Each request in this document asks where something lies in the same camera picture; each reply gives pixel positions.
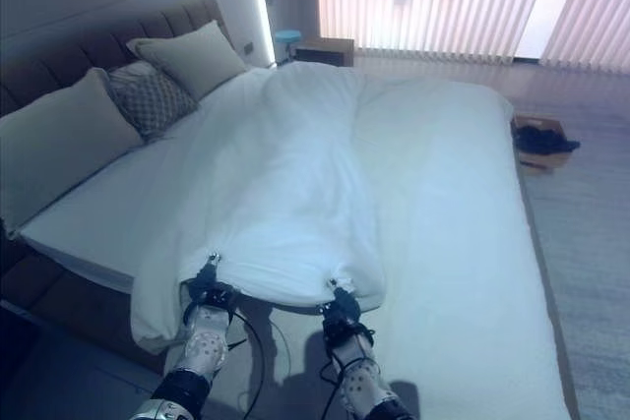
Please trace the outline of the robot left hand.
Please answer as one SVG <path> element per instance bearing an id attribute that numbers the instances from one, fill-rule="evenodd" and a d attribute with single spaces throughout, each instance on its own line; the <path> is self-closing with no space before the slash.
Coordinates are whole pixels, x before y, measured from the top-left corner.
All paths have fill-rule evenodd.
<path id="1" fill-rule="evenodd" d="M 218 281 L 218 265 L 221 256 L 211 253 L 197 274 L 186 282 L 193 302 L 202 305 L 225 305 L 234 293 L 231 285 Z"/>

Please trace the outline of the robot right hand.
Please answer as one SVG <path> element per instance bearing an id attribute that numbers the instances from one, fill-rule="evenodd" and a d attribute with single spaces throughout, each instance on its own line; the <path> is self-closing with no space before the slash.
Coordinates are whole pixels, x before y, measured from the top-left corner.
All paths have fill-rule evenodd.
<path id="1" fill-rule="evenodd" d="M 336 279 L 328 281 L 334 299 L 321 306 L 324 321 L 329 324 L 355 325 L 360 321 L 361 309 L 350 291 L 343 288 Z"/>

